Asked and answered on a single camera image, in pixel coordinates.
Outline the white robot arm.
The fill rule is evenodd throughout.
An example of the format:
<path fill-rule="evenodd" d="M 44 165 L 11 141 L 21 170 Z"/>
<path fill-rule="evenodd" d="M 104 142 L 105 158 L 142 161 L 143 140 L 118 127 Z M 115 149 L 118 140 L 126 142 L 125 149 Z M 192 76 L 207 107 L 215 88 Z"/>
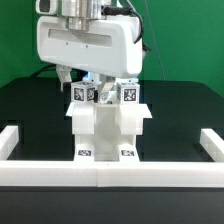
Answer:
<path fill-rule="evenodd" d="M 118 84 L 138 77 L 148 47 L 143 21 L 131 3 L 118 0 L 36 0 L 37 51 L 60 80 L 70 70 L 100 76 L 98 100 L 118 102 Z"/>

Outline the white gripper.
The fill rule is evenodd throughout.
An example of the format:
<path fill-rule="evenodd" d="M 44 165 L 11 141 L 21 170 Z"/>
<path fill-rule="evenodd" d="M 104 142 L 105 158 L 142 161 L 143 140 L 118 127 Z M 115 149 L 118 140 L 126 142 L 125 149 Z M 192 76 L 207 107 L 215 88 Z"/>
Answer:
<path fill-rule="evenodd" d="M 37 50 L 41 60 L 58 64 L 61 89 L 72 81 L 71 68 L 102 74 L 98 100 L 111 104 L 114 77 L 133 78 L 142 70 L 142 41 L 134 43 L 138 19 L 111 16 L 92 20 L 88 31 L 69 30 L 65 25 L 66 19 L 62 17 L 42 16 L 38 20 Z"/>

